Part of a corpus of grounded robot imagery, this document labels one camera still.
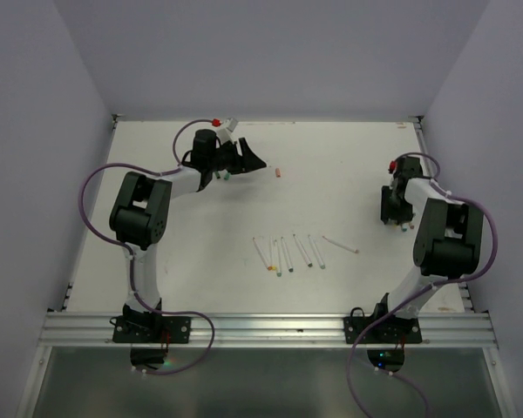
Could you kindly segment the teal marker pen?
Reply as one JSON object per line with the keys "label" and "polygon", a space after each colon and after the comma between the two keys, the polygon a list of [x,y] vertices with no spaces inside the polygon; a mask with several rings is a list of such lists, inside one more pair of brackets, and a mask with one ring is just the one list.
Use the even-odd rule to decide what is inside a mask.
{"label": "teal marker pen", "polygon": [[286,240],[283,237],[281,237],[281,245],[282,245],[282,250],[283,250],[287,270],[290,273],[293,273],[294,267],[293,267],[292,259],[290,258],[289,248],[288,248]]}

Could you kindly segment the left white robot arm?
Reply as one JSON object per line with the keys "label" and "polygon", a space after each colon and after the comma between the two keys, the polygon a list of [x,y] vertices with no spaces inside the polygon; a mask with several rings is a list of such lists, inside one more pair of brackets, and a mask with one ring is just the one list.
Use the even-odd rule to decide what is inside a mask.
{"label": "left white robot arm", "polygon": [[157,340],[164,321],[157,283],[157,246],[167,228],[169,206],[178,197],[204,190],[216,172],[231,175],[261,170],[267,163],[245,138],[234,141],[228,128],[198,130],[181,166],[169,174],[128,172],[115,199],[109,227],[123,245],[128,276],[124,314],[138,314],[132,330],[143,341]]}

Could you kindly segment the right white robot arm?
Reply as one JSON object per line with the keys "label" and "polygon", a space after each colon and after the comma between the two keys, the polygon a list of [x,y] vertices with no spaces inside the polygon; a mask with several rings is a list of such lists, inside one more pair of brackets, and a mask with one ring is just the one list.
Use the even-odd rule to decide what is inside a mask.
{"label": "right white robot arm", "polygon": [[380,219],[404,226],[420,218],[412,248],[413,267],[375,306],[370,330],[391,341],[402,322],[415,320],[439,288],[475,273],[479,265],[484,214],[473,203],[455,199],[425,175],[419,152],[403,154],[389,166],[392,179],[381,190]]}

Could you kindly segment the yellow marker pen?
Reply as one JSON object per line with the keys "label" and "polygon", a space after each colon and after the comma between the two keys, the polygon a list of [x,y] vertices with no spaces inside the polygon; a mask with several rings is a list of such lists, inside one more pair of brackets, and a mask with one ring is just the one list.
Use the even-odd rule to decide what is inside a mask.
{"label": "yellow marker pen", "polygon": [[270,262],[270,269],[275,271],[276,270],[276,264],[275,264],[275,240],[273,236],[269,236],[269,262]]}

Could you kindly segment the light orange capped marker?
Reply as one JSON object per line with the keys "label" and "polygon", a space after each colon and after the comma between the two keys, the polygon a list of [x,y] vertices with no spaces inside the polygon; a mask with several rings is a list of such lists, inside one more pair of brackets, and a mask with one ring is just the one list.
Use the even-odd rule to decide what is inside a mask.
{"label": "light orange capped marker", "polygon": [[333,246],[336,246],[336,247],[339,247],[339,248],[342,248],[343,250],[347,251],[347,252],[350,252],[350,253],[354,253],[354,254],[359,254],[359,250],[357,248],[354,248],[354,247],[351,247],[351,246],[347,246],[341,242],[338,242],[334,239],[330,239],[326,236],[322,236],[322,238],[324,240],[326,240],[327,242],[329,242],[331,245]]}

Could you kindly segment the green marker pen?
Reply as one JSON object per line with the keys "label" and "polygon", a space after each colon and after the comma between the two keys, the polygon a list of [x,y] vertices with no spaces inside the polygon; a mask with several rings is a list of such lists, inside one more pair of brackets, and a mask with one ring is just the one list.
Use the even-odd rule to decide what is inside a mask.
{"label": "green marker pen", "polygon": [[274,248],[274,252],[275,252],[275,273],[276,273],[277,277],[282,277],[281,249],[280,249],[278,241],[276,239],[273,241],[273,248]]}

